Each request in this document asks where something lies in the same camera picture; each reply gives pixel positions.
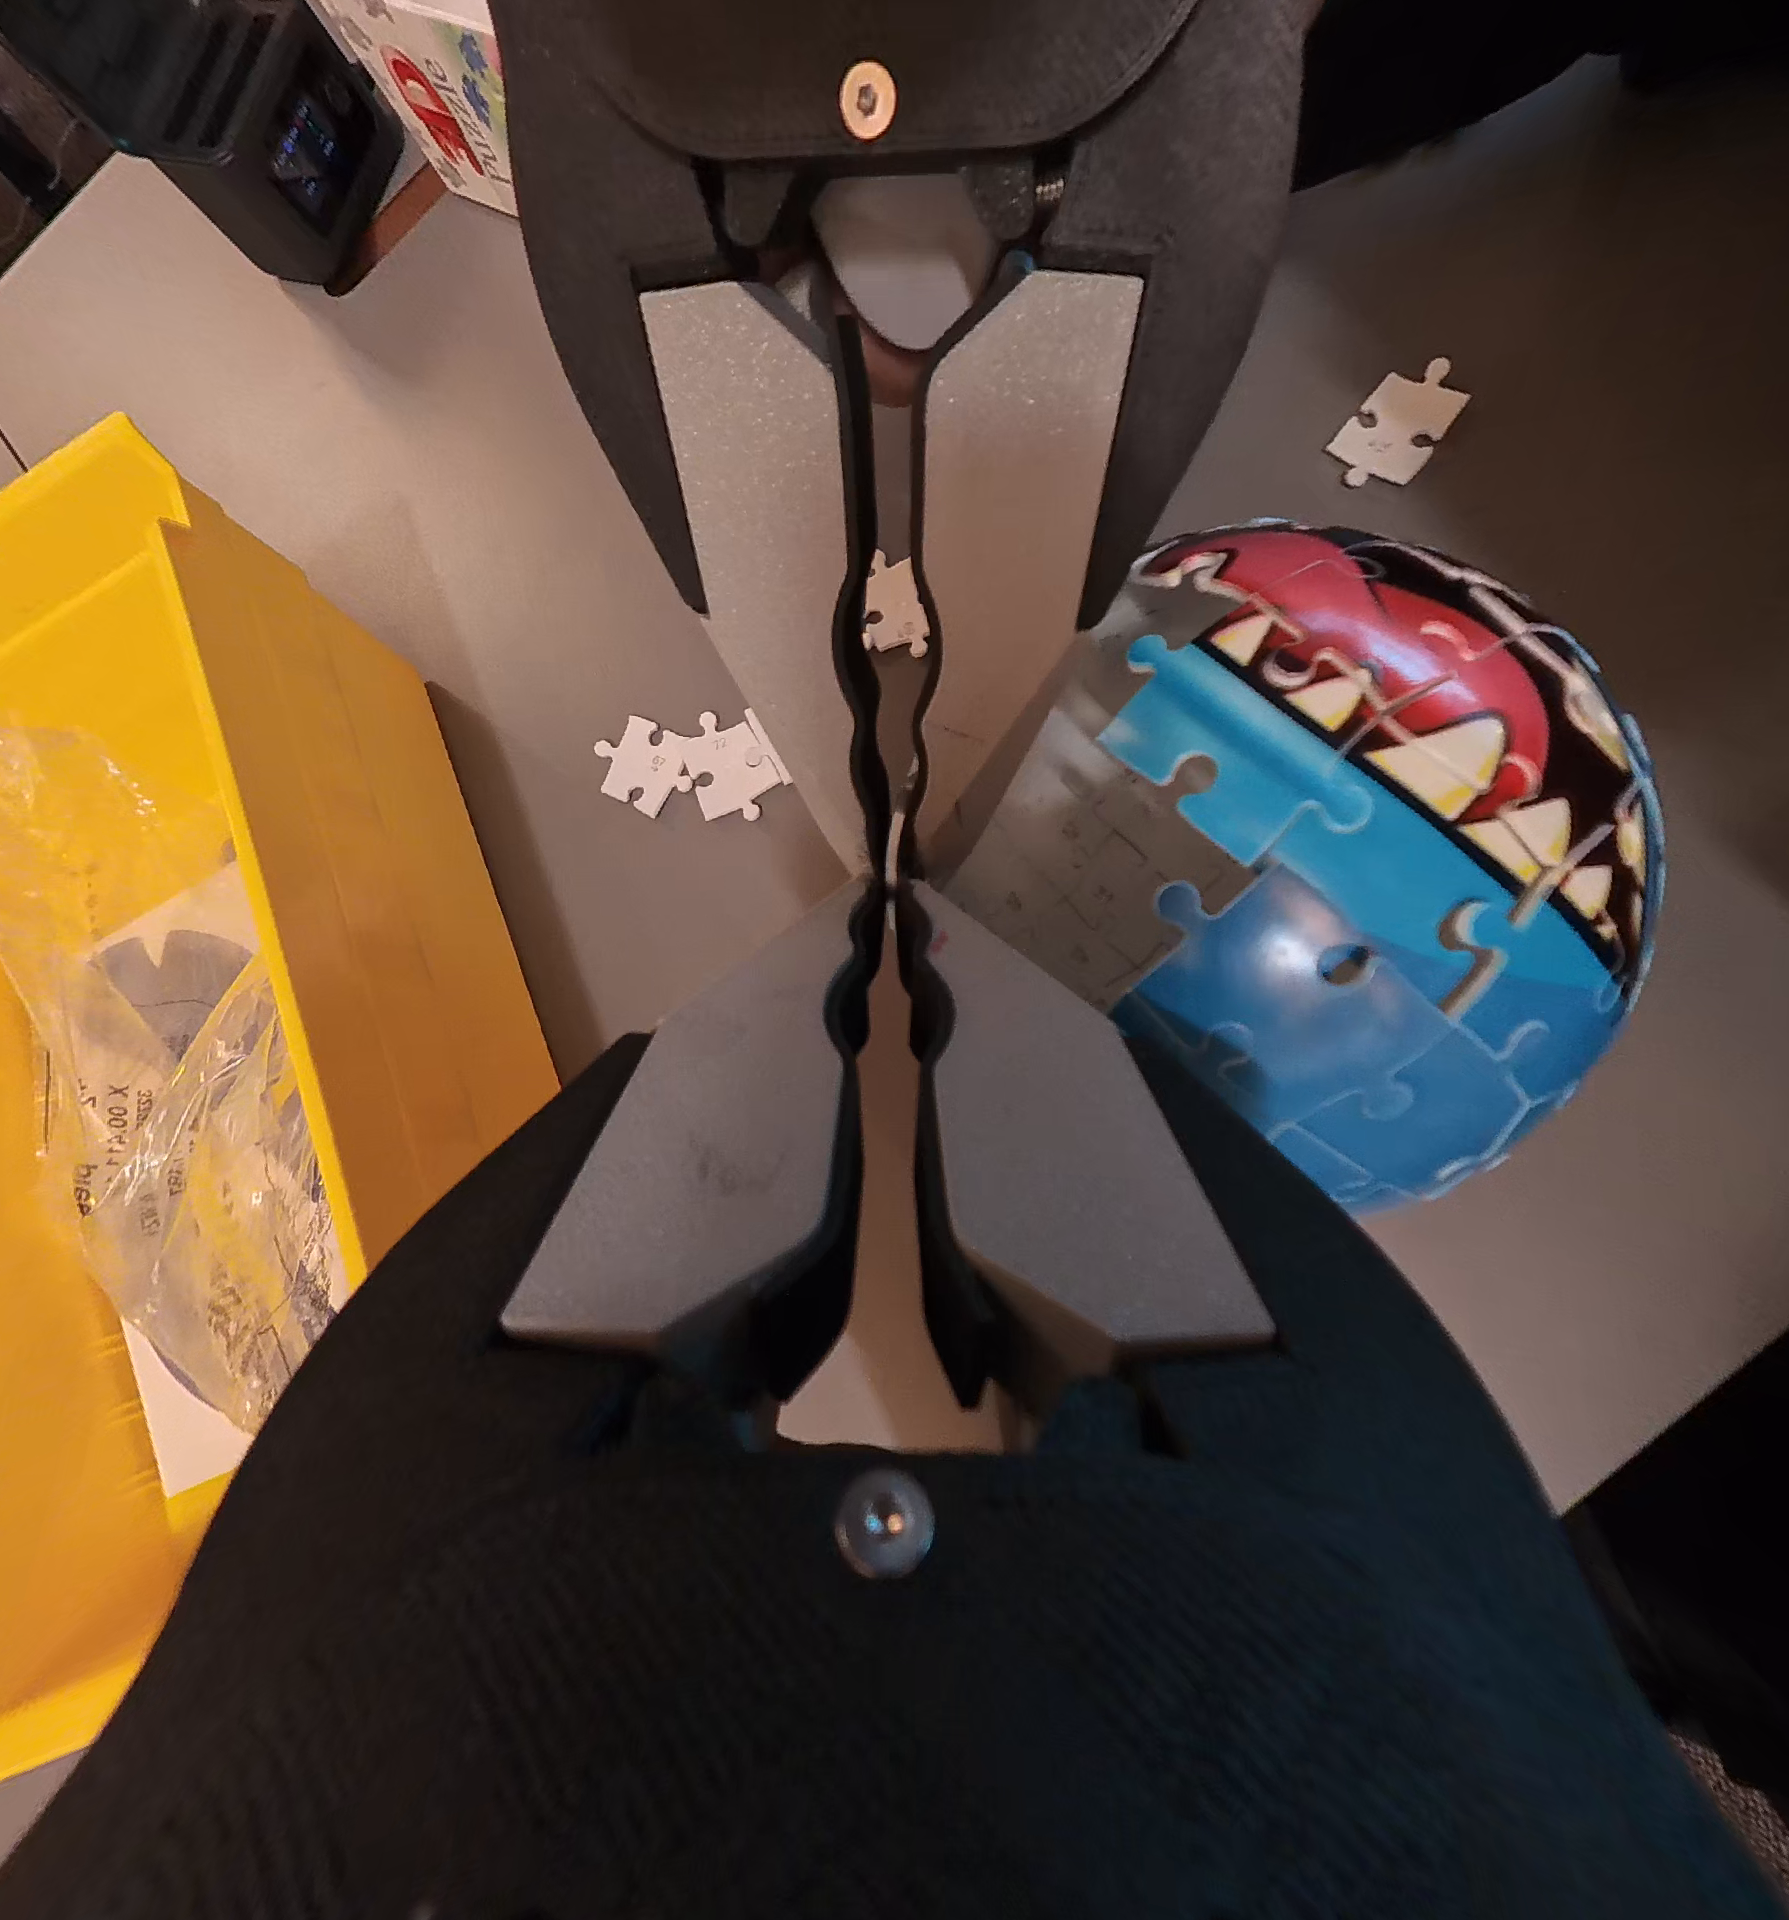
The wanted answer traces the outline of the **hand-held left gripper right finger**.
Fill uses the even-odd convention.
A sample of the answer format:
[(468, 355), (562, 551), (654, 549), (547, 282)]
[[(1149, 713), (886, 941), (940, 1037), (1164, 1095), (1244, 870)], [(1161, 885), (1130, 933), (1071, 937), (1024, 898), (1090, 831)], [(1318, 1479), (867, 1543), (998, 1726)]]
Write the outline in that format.
[(962, 1405), (1265, 1349), (1274, 1322), (1122, 1030), (931, 885), (896, 891), (924, 1312)]

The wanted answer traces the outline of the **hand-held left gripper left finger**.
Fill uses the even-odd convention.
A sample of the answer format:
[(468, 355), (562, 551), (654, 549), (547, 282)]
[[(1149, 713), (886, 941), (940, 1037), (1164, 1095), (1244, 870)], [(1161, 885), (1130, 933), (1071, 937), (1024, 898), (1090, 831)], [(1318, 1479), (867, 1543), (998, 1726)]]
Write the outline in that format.
[(850, 1312), (883, 885), (847, 879), (664, 1017), (499, 1325), (785, 1402)]

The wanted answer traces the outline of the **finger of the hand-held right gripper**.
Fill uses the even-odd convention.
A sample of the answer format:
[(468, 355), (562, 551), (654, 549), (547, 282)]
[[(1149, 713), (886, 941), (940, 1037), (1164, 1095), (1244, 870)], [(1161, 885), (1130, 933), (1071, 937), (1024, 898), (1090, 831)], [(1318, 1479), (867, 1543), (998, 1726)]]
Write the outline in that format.
[(1002, 267), (928, 356), (911, 456), (931, 625), (920, 877), (966, 859), (1071, 665), (1142, 299), (1138, 275)]
[(872, 853), (863, 665), (843, 663), (875, 542), (865, 411), (825, 275), (642, 294), (642, 328), (705, 596), (703, 628), (825, 843)]

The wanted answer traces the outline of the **blue monster puzzle ball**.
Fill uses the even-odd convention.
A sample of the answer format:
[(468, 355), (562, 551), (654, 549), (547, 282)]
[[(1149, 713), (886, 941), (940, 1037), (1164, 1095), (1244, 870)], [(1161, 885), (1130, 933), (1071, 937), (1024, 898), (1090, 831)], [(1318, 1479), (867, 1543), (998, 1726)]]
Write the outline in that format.
[(1136, 558), (947, 898), (1383, 1213), (1573, 1097), (1665, 873), (1573, 632), (1435, 545), (1265, 517)]

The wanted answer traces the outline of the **white puzzle box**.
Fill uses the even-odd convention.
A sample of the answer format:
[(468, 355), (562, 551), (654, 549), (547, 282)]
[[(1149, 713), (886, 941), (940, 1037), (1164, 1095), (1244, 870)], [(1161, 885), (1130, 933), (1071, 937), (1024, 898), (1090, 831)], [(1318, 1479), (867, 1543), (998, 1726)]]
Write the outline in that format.
[(314, 2), (401, 112), (445, 188), (516, 214), (506, 76), (488, 2)]

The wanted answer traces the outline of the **black box with display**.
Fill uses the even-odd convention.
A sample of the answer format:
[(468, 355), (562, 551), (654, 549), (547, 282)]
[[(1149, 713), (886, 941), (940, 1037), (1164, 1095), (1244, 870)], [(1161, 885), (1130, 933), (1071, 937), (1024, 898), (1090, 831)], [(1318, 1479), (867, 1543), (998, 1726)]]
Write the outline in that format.
[(404, 130), (307, 2), (0, 2), (0, 37), (258, 269), (346, 275)]

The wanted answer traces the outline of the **clear plastic bag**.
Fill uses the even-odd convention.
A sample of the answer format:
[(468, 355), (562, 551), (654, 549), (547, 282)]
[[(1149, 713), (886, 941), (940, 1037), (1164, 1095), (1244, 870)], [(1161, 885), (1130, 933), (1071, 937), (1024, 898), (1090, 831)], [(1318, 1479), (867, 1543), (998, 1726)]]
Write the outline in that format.
[(91, 732), (0, 726), (0, 969), (34, 1043), (50, 1225), (252, 1434), (349, 1281), (224, 808)]

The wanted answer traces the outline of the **yellow plastic bin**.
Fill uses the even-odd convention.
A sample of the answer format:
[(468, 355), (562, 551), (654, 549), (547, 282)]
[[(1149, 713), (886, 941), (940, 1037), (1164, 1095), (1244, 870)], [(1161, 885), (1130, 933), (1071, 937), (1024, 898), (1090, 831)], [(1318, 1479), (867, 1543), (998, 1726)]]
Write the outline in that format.
[[(0, 726), (218, 802), (349, 1293), (555, 1090), (422, 674), (114, 414), (0, 491)], [(250, 1434), (50, 1225), (0, 969), (0, 1782), (91, 1742)]]

